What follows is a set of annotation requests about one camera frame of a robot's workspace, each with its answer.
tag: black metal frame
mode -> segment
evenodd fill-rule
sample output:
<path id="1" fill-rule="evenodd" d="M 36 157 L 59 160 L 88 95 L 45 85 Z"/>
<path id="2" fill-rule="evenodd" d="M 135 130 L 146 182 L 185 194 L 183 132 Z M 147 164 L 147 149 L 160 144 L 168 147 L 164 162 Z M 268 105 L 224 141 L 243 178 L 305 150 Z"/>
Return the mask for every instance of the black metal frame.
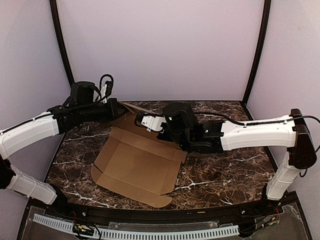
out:
<path id="1" fill-rule="evenodd" d="M 65 45 L 63 33 L 62 33 L 62 28 L 61 28 L 61 23 L 60 23 L 60 18 L 59 18 L 59 11 L 58 11 L 58 6 L 57 6 L 57 0 L 49 0 L 49 1 L 50 1 L 51 14 L 52 14 L 52 20 L 53 20 L 56 40 L 58 42 L 58 46 L 60 49 L 60 54 L 61 54 L 61 58 L 63 61 L 64 70 L 65 70 L 66 76 L 68 78 L 68 82 L 71 86 L 75 82 L 75 79 L 74 79 L 74 76 L 73 76 L 73 73 L 71 70 L 71 65 L 70 65 L 70 61 L 69 61 L 68 53 L 66 50 L 66 45 Z M 251 72 L 250 72 L 249 79 L 248 79 L 248 82 L 247 82 L 247 85 L 245 88 L 244 96 L 242 99 L 242 103 L 244 105 L 247 105 L 247 103 L 248 103 L 250 93 L 252 91 L 254 81 L 256 78 L 256 74 L 257 74 L 257 70 L 258 70 L 258 66 L 259 66 L 259 62 L 260 62 L 260 57 L 261 57 L 264 42 L 265 42 L 269 14 L 270 14 L 270 8 L 271 8 L 271 0 L 264 0 L 264 7 L 263 7 L 258 42 L 257 42 L 256 49 L 255 49 Z"/>
<path id="2" fill-rule="evenodd" d="M 49 1 L 50 1 L 51 15 L 52 15 L 52 21 L 53 21 L 53 25 L 54 25 L 56 40 L 58 42 L 65 74 L 66 74 L 66 77 L 68 78 L 68 82 L 71 86 L 75 82 L 75 79 L 74 79 L 74 76 L 73 76 L 73 73 L 71 70 L 71 66 L 70 66 L 70 62 L 69 62 L 69 58 L 68 58 L 68 54 L 67 54 L 67 49 L 66 49 L 66 45 L 65 45 L 65 41 L 64 41 L 64 36 L 62 33 L 57 0 L 49 0 Z"/>
<path id="3" fill-rule="evenodd" d="M 210 221 L 219 221 L 220 225 L 245 225 L 252 224 L 254 217 L 243 217 L 242 211 L 254 203 L 256 203 L 256 201 L 191 210 L 124 210 L 72 204 L 72 209 L 75 211 L 78 218 L 103 226 L 108 226 L 110 222 L 136 224 L 186 224 Z M 285 197 L 281 199 L 282 206 L 292 203 L 297 204 L 306 235 L 309 240 L 312 240 L 306 217 L 295 191 L 287 192 Z M 17 240 L 22 239 L 31 206 L 45 209 L 45 213 L 48 215 L 60 218 L 62 217 L 51 209 L 48 209 L 47 205 L 44 203 L 35 199 L 30 199 L 23 213 Z"/>
<path id="4" fill-rule="evenodd" d="M 270 8 L 271 8 L 271 0 L 264 0 L 264 7 L 263 7 L 258 42 L 257 42 L 256 49 L 255 49 L 255 54 L 254 54 L 254 58 L 253 58 L 253 63 L 252 63 L 248 83 L 246 85 L 244 96 L 242 99 L 242 102 L 244 103 L 244 105 L 247 105 L 247 103 L 248 103 L 250 93 L 251 93 L 252 87 L 255 82 L 255 78 L 256 78 L 259 62 L 260 62 L 260 57 L 262 54 L 262 49 L 263 49 L 264 43 L 265 43 Z"/>

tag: cardboard flap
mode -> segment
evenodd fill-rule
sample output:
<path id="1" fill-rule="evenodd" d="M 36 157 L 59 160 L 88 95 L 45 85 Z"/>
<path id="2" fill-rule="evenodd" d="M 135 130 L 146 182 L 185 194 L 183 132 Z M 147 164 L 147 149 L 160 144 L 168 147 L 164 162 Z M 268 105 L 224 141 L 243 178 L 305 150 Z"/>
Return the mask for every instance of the cardboard flap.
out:
<path id="1" fill-rule="evenodd" d="M 94 182 L 101 187 L 155 208 L 165 207 L 172 201 L 171 197 L 160 196 L 109 175 L 102 174 L 95 166 L 91 168 L 91 175 Z"/>
<path id="2" fill-rule="evenodd" d="M 149 192 L 163 194 L 165 179 L 169 177 L 175 182 L 177 177 L 177 175 L 168 176 L 172 173 L 169 169 L 177 168 L 179 170 L 179 167 L 180 161 L 172 161 L 134 146 L 120 143 L 103 174 Z"/>
<path id="3" fill-rule="evenodd" d="M 127 109 L 128 109 L 131 113 L 133 113 L 133 114 L 136 114 L 136 113 L 138 113 L 138 112 L 145 112 L 145 113 L 149 113 L 149 114 L 155 114 L 154 111 L 147 110 L 147 109 L 145 109 L 145 108 L 142 108 L 142 107 L 133 105 L 133 104 L 128 103 L 128 102 L 120 101 L 119 103 L 120 103 L 122 106 L 125 106 L 125 108 L 127 108 Z"/>
<path id="4" fill-rule="evenodd" d="M 166 173 L 166 177 L 163 182 L 161 194 L 168 194 L 174 190 L 179 169 L 180 162 L 172 161 L 170 167 L 168 167 L 168 172 Z"/>
<path id="5" fill-rule="evenodd" d="M 141 149 L 145 152 L 172 160 L 181 161 L 186 157 L 186 153 L 182 150 L 164 145 L 160 142 L 150 140 L 143 136 L 134 134 L 132 132 L 113 127 L 110 137 L 117 139 L 118 141 L 133 146 L 137 149 Z"/>
<path id="6" fill-rule="evenodd" d="M 119 140 L 110 137 L 106 144 L 103 146 L 102 150 L 94 161 L 94 164 L 101 170 L 101 172 L 105 171 L 119 144 Z"/>

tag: brown cardboard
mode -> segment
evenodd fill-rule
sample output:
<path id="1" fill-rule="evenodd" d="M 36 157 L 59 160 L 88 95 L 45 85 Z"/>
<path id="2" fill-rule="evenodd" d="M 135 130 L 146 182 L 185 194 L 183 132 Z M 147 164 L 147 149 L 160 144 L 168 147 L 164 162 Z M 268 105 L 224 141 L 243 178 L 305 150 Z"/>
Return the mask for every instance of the brown cardboard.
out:
<path id="1" fill-rule="evenodd" d="M 113 122 L 110 137 L 91 168 L 94 182 L 106 189 L 155 208 L 168 205 L 162 196 L 175 187 L 187 153 L 173 142 L 134 125 L 135 106 Z"/>

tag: black bracket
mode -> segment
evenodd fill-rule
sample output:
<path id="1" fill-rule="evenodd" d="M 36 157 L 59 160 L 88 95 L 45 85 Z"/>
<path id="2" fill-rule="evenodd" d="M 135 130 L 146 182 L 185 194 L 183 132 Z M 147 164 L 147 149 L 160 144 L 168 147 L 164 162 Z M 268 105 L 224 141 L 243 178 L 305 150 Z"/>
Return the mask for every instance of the black bracket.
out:
<path id="1" fill-rule="evenodd" d="M 0 189 L 6 189 L 9 186 L 11 179 L 16 175 L 10 166 L 9 160 L 3 160 L 0 156 Z"/>
<path id="2" fill-rule="evenodd" d="M 299 109 L 295 108 L 291 110 L 291 117 L 302 117 L 302 113 Z M 308 169 L 314 165 L 317 161 L 317 155 L 310 136 L 310 132 L 307 128 L 305 120 L 298 118 L 294 120 L 296 131 L 295 146 L 288 147 L 289 152 L 289 165 L 294 166 L 297 169 Z"/>

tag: black cable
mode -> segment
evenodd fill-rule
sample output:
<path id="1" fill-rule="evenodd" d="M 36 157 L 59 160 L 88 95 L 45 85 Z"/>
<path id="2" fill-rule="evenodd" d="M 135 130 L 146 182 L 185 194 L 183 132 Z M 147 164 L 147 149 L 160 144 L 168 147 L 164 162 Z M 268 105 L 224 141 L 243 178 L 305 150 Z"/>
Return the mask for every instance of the black cable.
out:
<path id="1" fill-rule="evenodd" d="M 269 226 L 272 226 L 272 224 L 270 225 L 270 223 L 272 223 L 276 218 L 277 216 L 275 217 L 272 217 L 270 218 L 267 222 L 263 223 L 260 227 L 254 229 L 254 230 L 251 230 L 251 231 L 246 231 L 254 226 L 257 226 L 257 224 L 259 224 L 260 222 L 262 222 L 264 219 L 266 219 L 267 216 L 263 217 L 262 219 L 260 219 L 259 221 L 257 221 L 254 225 L 252 225 L 251 227 L 248 227 L 246 228 L 245 230 L 242 230 L 240 231 L 241 234 L 253 234 L 255 233 L 256 231 L 260 230 L 260 229 L 263 229 L 263 228 L 267 228 Z"/>
<path id="2" fill-rule="evenodd" d="M 306 175 L 307 175 L 307 172 L 308 172 L 308 168 L 305 170 L 304 174 L 302 175 L 301 172 L 299 172 L 299 176 L 301 178 L 304 178 Z"/>
<path id="3" fill-rule="evenodd" d="M 243 233 L 244 231 L 247 231 L 247 230 L 251 229 L 252 227 L 256 226 L 257 224 L 261 223 L 266 217 L 267 217 L 267 216 L 263 216 L 263 217 L 262 217 L 259 221 L 257 221 L 255 224 L 253 224 L 252 226 L 250 226 L 250 227 L 242 230 L 241 233 Z"/>
<path id="4" fill-rule="evenodd" d="M 97 94 L 98 94 L 98 96 L 96 96 L 96 98 L 95 98 L 95 102 L 100 98 L 102 98 L 102 96 L 101 96 L 101 92 L 100 92 L 100 90 L 96 87 L 96 86 L 91 86 L 90 87 L 91 89 L 93 89 Z"/>
<path id="5" fill-rule="evenodd" d="M 99 82 L 99 89 L 100 89 L 100 90 L 101 90 L 101 87 L 102 87 L 102 80 L 103 80 L 105 77 L 110 78 L 112 84 L 114 83 L 114 77 L 113 77 L 113 76 L 111 76 L 110 74 L 104 74 L 104 75 L 102 75 L 102 77 L 100 78 L 100 82 Z"/>
<path id="6" fill-rule="evenodd" d="M 319 118 L 317 118 L 315 116 L 310 116 L 310 115 L 298 116 L 298 117 L 295 117 L 295 118 L 291 118 L 288 121 L 293 121 L 293 120 L 297 120 L 297 119 L 314 119 L 320 124 Z M 315 152 L 317 153 L 319 151 L 319 149 L 320 149 L 320 145 L 316 148 Z"/>
<path id="7" fill-rule="evenodd" d="M 230 117 L 228 117 L 228 116 L 226 116 L 224 114 L 221 114 L 221 113 L 217 113 L 217 112 L 202 111 L 202 112 L 195 112 L 194 114 L 197 114 L 197 115 L 212 115 L 212 116 L 222 117 L 222 118 L 228 120 L 229 122 L 231 122 L 233 124 L 240 125 L 240 126 L 245 126 L 245 124 L 243 122 L 239 122 L 239 121 L 233 120 Z"/>
<path id="8" fill-rule="evenodd" d="M 48 206 L 47 206 L 47 209 L 52 210 L 52 211 L 55 212 L 56 214 L 58 214 L 58 215 L 60 215 L 60 216 L 62 216 L 62 217 L 64 217 L 64 218 L 66 218 L 66 219 L 84 221 L 84 222 L 90 224 L 91 226 L 94 226 L 94 228 L 95 228 L 95 229 L 97 230 L 97 232 L 99 233 L 99 239 L 98 239 L 98 240 L 101 240 L 102 234 L 101 234 L 99 228 L 96 226 L 95 223 L 92 223 L 92 222 L 90 222 L 90 221 L 87 221 L 87 220 L 84 220 L 84 219 L 81 219 L 81 218 L 78 218 L 78 217 L 75 217 L 75 216 L 66 216 L 66 215 L 63 215 L 63 214 L 55 211 L 53 208 L 48 207 Z"/>
<path id="9" fill-rule="evenodd" d="M 5 129 L 3 131 L 0 131 L 0 133 L 5 134 L 6 132 L 9 132 L 9 131 L 11 131 L 13 129 L 16 129 L 16 128 L 24 125 L 24 124 L 27 124 L 27 123 L 33 122 L 34 120 L 38 120 L 38 119 L 41 119 L 41 118 L 44 118 L 44 117 L 48 117 L 48 116 L 51 116 L 51 115 L 53 115 L 53 113 L 48 113 L 48 114 L 37 116 L 37 117 L 35 117 L 33 119 L 29 119 L 29 120 L 23 121 L 23 122 L 21 122 L 21 123 L 19 123 L 17 125 L 14 125 L 14 126 L 12 126 L 10 128 L 7 128 L 7 129 Z"/>

